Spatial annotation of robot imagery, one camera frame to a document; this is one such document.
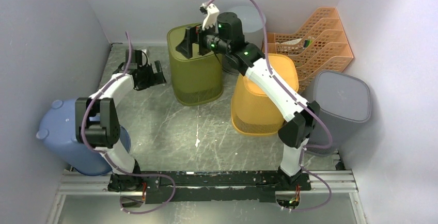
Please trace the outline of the olive green mesh bin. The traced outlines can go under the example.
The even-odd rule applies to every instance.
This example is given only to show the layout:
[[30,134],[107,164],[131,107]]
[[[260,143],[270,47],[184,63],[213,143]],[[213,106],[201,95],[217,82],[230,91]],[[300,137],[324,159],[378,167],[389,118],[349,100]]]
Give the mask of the olive green mesh bin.
[[193,44],[193,57],[185,58],[176,46],[182,42],[187,26],[175,27],[167,33],[171,84],[178,102],[185,106],[197,106],[222,95],[222,56],[213,52],[200,56],[198,45]]

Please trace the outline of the light grey plastic bin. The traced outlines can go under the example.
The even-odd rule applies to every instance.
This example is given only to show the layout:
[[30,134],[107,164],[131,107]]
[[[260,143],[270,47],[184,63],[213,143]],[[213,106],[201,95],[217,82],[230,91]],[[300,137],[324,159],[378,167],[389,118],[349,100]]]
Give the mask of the light grey plastic bin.
[[265,16],[260,15],[257,8],[250,6],[234,6],[227,11],[234,13],[240,20],[242,37],[247,43],[246,45],[237,45],[236,42],[232,42],[230,54],[237,53],[238,55],[248,56],[252,62],[258,58],[263,58],[264,54],[261,48],[264,39]]

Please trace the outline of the yellow mesh bin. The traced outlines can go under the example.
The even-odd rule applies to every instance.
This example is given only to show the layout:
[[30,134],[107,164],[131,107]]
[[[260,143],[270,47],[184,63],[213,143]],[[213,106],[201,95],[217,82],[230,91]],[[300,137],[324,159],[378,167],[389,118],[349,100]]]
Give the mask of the yellow mesh bin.
[[[281,54],[269,54],[273,69],[295,91],[299,79],[292,59]],[[275,104],[255,83],[239,75],[230,104],[234,128],[250,136],[274,135],[284,125],[283,115]]]

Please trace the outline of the blue plastic bin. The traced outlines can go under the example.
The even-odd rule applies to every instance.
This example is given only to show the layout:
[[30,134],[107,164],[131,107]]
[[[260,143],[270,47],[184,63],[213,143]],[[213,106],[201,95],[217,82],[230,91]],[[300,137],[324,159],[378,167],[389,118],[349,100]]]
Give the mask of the blue plastic bin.
[[[75,135],[75,101],[56,100],[42,118],[36,137],[43,144],[78,172],[88,176],[98,176],[111,172],[109,164],[98,154],[90,151]],[[131,141],[125,128],[122,143],[129,152]]]

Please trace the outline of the dark grey mesh bin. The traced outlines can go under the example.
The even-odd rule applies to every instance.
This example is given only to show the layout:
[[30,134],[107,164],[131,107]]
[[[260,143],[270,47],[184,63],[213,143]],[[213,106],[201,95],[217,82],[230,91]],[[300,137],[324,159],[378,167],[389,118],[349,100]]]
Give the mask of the dark grey mesh bin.
[[359,78],[336,71],[324,70],[317,74],[301,94],[309,102],[320,105],[319,118],[331,133],[333,143],[325,146],[328,137],[323,127],[317,123],[308,144],[307,153],[326,157],[331,155],[351,138],[371,117],[372,101],[369,87]]

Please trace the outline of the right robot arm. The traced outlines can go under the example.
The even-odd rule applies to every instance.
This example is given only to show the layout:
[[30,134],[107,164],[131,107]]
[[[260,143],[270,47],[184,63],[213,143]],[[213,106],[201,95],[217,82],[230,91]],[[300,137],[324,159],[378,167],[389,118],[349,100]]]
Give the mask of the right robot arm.
[[278,131],[285,145],[278,181],[283,189],[293,189],[303,173],[302,153],[318,121],[319,104],[300,96],[273,69],[268,55],[245,40],[242,22],[233,12],[219,14],[212,25],[185,27],[176,51],[190,59],[194,43],[198,44],[199,55],[209,52],[224,55],[228,63],[261,88],[280,111],[286,123]]

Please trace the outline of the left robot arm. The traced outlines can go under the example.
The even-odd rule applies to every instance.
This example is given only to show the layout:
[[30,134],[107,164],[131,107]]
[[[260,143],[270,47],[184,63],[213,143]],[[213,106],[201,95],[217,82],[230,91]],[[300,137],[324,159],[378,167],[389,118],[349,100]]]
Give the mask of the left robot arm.
[[126,50],[126,59],[96,93],[75,101],[75,135],[90,151],[100,155],[111,168],[108,190],[145,190],[140,166],[124,147],[123,129],[116,107],[131,90],[141,91],[166,83],[160,61],[148,61],[143,50]]

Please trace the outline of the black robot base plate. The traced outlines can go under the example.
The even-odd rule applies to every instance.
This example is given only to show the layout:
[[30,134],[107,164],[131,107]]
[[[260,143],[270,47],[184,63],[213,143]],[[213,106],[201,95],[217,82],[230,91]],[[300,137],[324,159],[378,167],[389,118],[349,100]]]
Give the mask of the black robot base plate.
[[114,174],[109,192],[138,193],[147,204],[188,201],[258,200],[274,203],[279,192],[311,190],[309,175],[287,176],[280,170],[146,171],[144,177]]

